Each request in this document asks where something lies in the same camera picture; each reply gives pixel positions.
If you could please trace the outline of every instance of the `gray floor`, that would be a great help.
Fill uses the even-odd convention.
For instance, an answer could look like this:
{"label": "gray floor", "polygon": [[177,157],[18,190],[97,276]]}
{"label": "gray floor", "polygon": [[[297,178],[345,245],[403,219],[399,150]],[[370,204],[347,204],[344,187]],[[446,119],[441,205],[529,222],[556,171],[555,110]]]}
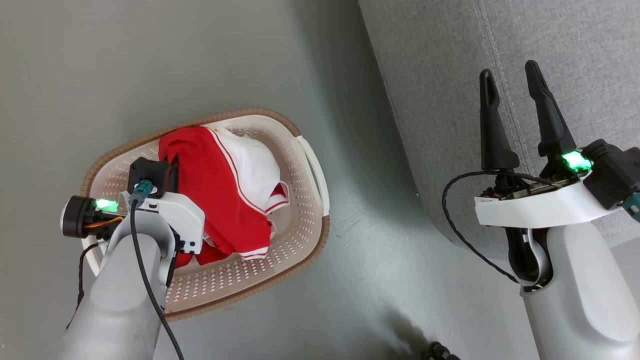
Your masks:
{"label": "gray floor", "polygon": [[[0,0],[0,53],[0,358],[64,333],[80,245],[58,217],[92,161],[245,106],[312,144],[331,235],[296,277],[173,323],[187,359],[415,359],[427,340],[537,358],[518,288],[424,215],[354,1]],[[175,359],[164,331],[156,359]]]}

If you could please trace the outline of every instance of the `laundry basket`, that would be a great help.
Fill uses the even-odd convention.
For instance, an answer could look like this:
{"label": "laundry basket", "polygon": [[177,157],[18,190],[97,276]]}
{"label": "laundry basket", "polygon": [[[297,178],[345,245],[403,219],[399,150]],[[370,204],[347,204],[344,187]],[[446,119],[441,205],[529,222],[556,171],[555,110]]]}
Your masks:
{"label": "laundry basket", "polygon": [[[127,189],[129,165],[140,156],[157,160],[161,136],[179,127],[223,127],[260,140],[280,165],[289,185],[290,204],[269,216],[277,232],[265,259],[242,260],[237,254],[223,261],[178,268],[166,294],[166,318],[180,320],[249,297],[286,279],[315,260],[329,235],[329,196],[320,164],[296,126],[283,115],[247,108],[204,117],[164,129],[122,145],[96,161],[84,178],[82,196],[118,200]],[[87,248],[96,240],[82,240]],[[95,275],[106,246],[87,254]]]}

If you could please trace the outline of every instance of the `brown basket rim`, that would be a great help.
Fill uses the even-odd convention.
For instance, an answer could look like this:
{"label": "brown basket rim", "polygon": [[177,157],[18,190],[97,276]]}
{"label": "brown basket rim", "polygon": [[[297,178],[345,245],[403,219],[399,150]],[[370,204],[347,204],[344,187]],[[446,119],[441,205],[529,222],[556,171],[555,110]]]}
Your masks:
{"label": "brown basket rim", "polygon": [[[135,140],[131,140],[130,142],[127,142],[121,146],[118,146],[117,148],[107,152],[105,155],[102,155],[98,160],[96,160],[93,165],[91,166],[91,168],[89,169],[89,171],[87,171],[86,175],[84,176],[84,180],[82,183],[82,186],[80,188],[80,195],[82,196],[89,196],[89,192],[91,190],[91,186],[93,184],[93,181],[95,180],[95,176],[98,174],[98,171],[100,171],[100,169],[106,165],[109,161],[115,159],[117,156],[120,156],[132,149],[135,149],[141,145],[144,145],[148,142],[154,141],[154,140],[158,140],[160,139],[160,137],[162,137],[163,135],[172,132],[173,130],[179,129],[181,127],[188,127],[188,126],[201,126],[204,124],[210,124],[212,122],[218,122],[218,121],[222,121],[222,120],[227,120],[227,119],[232,119],[232,118],[236,118],[236,117],[243,117],[243,116],[249,116],[249,115],[262,115],[262,116],[266,116],[269,118],[272,118],[273,120],[278,121],[279,123],[281,123],[282,125],[284,125],[293,136],[300,136],[300,131],[298,130],[298,128],[286,117],[284,117],[284,115],[270,110],[270,109],[265,109],[265,108],[243,108],[243,109],[238,109],[238,110],[231,110],[231,111],[226,111],[224,113],[219,113],[219,114],[215,114],[215,115],[209,115],[206,117],[201,117],[199,119],[195,119],[195,120],[191,120],[191,121],[187,121],[187,122],[183,122],[181,124],[178,124],[176,126],[172,126],[172,127],[167,127],[165,129],[162,130],[158,130],[154,133],[151,133],[149,135],[145,135],[142,136],[140,138],[137,138]],[[228,295],[226,297],[222,297],[220,299],[217,300],[213,300],[210,301],[208,303],[196,306],[196,307],[192,307],[191,309],[186,309],[186,310],[181,310],[181,311],[176,311],[174,313],[166,313],[165,317],[168,321],[177,321],[177,320],[183,320],[186,318],[190,318],[192,316],[196,316],[196,315],[200,315],[200,314],[204,314],[208,311],[211,310],[215,310],[217,308],[229,305],[233,302],[245,299],[247,297],[250,297],[262,290],[265,290],[267,288],[270,288],[272,286],[274,286],[275,284],[278,284],[279,282],[283,281],[284,279],[288,279],[289,277],[293,276],[294,274],[297,274],[298,272],[302,271],[303,269],[305,269],[306,267],[308,267],[313,261],[315,261],[318,256],[320,256],[320,253],[322,252],[322,250],[324,249],[324,246],[326,245],[326,241],[329,237],[329,228],[330,228],[330,220],[329,220],[329,216],[325,216],[322,218],[322,230],[320,232],[320,239],[318,239],[318,243],[316,244],[316,246],[314,247],[314,249],[311,251],[311,253],[305,257],[302,261],[300,261],[299,263],[296,263],[295,265],[293,265],[292,267],[270,277],[269,279],[262,281],[262,282],[258,282],[257,284],[254,284],[246,289],[243,289],[241,291],[238,291],[236,293],[233,293],[231,295]]]}

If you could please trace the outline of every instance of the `green led indicator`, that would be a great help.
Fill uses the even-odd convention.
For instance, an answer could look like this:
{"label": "green led indicator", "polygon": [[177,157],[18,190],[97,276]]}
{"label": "green led indicator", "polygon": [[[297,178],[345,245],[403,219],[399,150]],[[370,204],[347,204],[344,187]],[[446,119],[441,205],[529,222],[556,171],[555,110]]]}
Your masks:
{"label": "green led indicator", "polygon": [[591,162],[583,158],[579,151],[569,152],[568,154],[562,155],[562,157],[564,159],[564,163],[575,172],[591,170]]}
{"label": "green led indicator", "polygon": [[110,211],[114,213],[118,211],[118,202],[107,199],[97,199],[95,201],[95,207],[103,211]]}

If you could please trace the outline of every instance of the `gray fabric upholstery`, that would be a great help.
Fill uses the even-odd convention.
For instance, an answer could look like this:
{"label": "gray fabric upholstery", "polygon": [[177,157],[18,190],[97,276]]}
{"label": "gray fabric upholstery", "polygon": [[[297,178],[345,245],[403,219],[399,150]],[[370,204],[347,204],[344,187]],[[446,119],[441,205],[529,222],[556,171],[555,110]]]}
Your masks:
{"label": "gray fabric upholstery", "polygon": [[[640,2],[624,0],[360,0],[397,126],[435,225],[459,243],[440,207],[454,176],[479,170],[479,74],[492,70],[520,171],[539,174],[540,140],[524,64],[538,61],[578,146],[640,145]],[[477,224],[472,196],[492,179],[458,183],[454,221],[477,248],[504,257],[500,229]],[[610,245],[636,237],[626,214],[597,220]]]}

